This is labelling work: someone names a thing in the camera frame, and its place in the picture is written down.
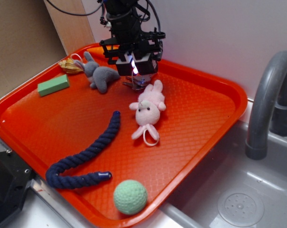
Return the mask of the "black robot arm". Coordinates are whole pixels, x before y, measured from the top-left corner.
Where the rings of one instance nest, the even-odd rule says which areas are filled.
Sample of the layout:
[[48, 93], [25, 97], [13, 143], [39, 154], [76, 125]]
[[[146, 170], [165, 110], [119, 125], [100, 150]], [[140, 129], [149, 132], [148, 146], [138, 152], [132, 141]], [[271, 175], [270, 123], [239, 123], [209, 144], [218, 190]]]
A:
[[[136, 0], [105, 0], [106, 20], [110, 23], [111, 37], [100, 41], [108, 64], [115, 65], [121, 76], [137, 73], [153, 75], [158, 72], [158, 62], [163, 55], [165, 33], [161, 31], [159, 17], [153, 4], [141, 6]], [[143, 31], [142, 23], [155, 16], [157, 27], [153, 31]]]

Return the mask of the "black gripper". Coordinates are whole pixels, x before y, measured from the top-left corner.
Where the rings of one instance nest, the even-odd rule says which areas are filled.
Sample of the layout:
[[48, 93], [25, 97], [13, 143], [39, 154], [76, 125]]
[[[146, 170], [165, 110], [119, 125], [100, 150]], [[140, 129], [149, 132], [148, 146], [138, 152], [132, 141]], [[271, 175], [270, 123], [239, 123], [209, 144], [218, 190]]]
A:
[[156, 74], [157, 61], [162, 59], [165, 33], [159, 28], [145, 32], [141, 28], [141, 18], [134, 14], [106, 14], [111, 24], [111, 38], [102, 40], [99, 45], [104, 50], [108, 64], [116, 65], [120, 76], [132, 74], [132, 56], [139, 74]]

